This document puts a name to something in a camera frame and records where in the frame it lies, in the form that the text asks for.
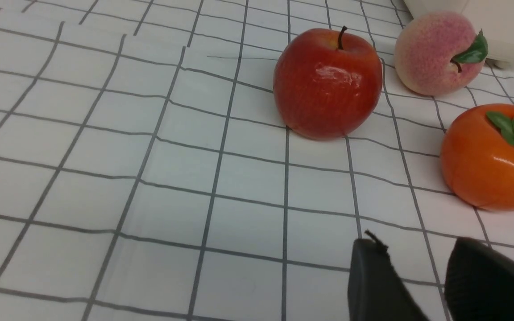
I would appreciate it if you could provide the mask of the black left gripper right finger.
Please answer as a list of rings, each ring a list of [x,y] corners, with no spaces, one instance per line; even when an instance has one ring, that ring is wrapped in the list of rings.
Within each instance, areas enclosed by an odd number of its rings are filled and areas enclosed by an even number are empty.
[[[514,260],[478,240],[458,237],[444,296],[455,321],[514,321]]]

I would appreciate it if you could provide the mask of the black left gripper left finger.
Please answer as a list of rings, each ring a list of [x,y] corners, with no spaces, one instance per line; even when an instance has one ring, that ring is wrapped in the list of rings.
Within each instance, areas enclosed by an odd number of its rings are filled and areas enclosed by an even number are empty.
[[[427,321],[391,262],[388,246],[374,233],[353,242],[348,278],[351,321]]]

